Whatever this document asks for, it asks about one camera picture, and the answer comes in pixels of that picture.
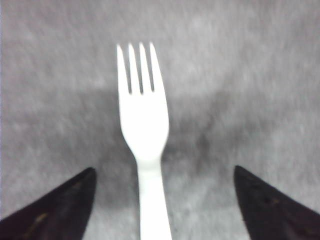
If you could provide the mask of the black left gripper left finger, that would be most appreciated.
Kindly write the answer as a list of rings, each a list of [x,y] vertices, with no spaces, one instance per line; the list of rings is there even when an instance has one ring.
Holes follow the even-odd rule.
[[[97,172],[88,167],[0,221],[2,240],[81,240],[91,216]]]

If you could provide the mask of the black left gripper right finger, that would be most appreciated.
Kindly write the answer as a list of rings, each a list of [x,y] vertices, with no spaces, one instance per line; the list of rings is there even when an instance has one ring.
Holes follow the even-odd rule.
[[[318,240],[320,215],[244,167],[233,182],[243,222],[252,240]]]

